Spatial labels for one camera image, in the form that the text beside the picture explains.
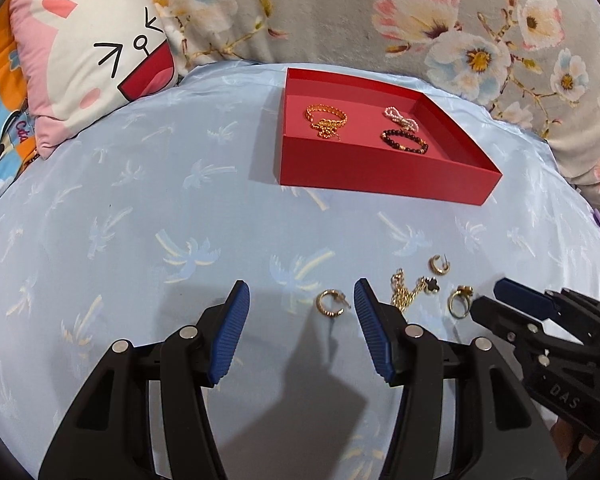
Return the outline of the gold hoop earring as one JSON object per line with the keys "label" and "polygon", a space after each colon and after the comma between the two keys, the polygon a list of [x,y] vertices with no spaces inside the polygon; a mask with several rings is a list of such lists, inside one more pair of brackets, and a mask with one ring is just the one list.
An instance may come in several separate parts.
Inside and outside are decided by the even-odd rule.
{"label": "gold hoop earring", "polygon": [[351,305],[342,290],[325,289],[315,297],[315,307],[325,318],[339,318]]}
{"label": "gold hoop earring", "polygon": [[443,276],[450,272],[451,263],[445,255],[434,255],[428,260],[429,269],[437,276]]}

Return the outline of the gold twisted bangle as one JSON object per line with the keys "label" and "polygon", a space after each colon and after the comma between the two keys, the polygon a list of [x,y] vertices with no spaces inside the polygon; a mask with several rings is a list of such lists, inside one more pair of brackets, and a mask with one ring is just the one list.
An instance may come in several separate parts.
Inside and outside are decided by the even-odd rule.
{"label": "gold twisted bangle", "polygon": [[316,130],[338,130],[348,121],[348,116],[345,112],[327,104],[309,105],[304,110],[304,118]]}

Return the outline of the white pink bunny pillow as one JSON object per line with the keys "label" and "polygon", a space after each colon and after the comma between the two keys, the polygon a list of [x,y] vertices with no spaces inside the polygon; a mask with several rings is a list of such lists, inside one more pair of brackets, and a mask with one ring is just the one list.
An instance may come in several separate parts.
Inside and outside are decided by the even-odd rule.
{"label": "white pink bunny pillow", "polygon": [[178,78],[154,0],[12,0],[9,19],[43,158]]}

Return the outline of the red shallow tray box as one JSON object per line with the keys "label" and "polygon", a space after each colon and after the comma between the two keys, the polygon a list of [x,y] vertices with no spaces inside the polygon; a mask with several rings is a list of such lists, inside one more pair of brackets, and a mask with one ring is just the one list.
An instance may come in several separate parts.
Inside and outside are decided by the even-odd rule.
{"label": "red shallow tray box", "polygon": [[[304,118],[311,104],[327,104],[348,116],[335,139],[322,139]],[[418,125],[424,154],[402,139],[381,140],[395,124],[395,107]],[[468,130],[425,93],[368,78],[291,67],[284,89],[279,181],[304,188],[428,198],[482,205],[502,174]]]}

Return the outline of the grey floral blanket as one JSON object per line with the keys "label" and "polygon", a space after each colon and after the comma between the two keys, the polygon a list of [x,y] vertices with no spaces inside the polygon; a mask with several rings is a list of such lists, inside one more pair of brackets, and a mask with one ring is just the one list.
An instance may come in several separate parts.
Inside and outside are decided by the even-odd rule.
{"label": "grey floral blanket", "polygon": [[547,140],[600,211],[597,0],[155,0],[182,70],[230,58],[405,74]]}

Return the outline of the light blue satin sheet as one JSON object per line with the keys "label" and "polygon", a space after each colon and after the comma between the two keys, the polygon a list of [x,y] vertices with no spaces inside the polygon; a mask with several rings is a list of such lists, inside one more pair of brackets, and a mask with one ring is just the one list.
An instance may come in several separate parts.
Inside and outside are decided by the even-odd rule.
{"label": "light blue satin sheet", "polygon": [[548,146],[416,78],[502,172],[483,206],[310,188],[273,174],[281,65],[221,63],[117,110],[0,198],[0,437],[30,474],[110,344],[163,340],[238,280],[251,307],[228,375],[204,393],[232,479],[375,479],[400,401],[353,312],[324,289],[367,278],[380,299],[434,255],[451,270],[408,318],[481,335],[450,292],[506,276],[600,299],[600,228]]}

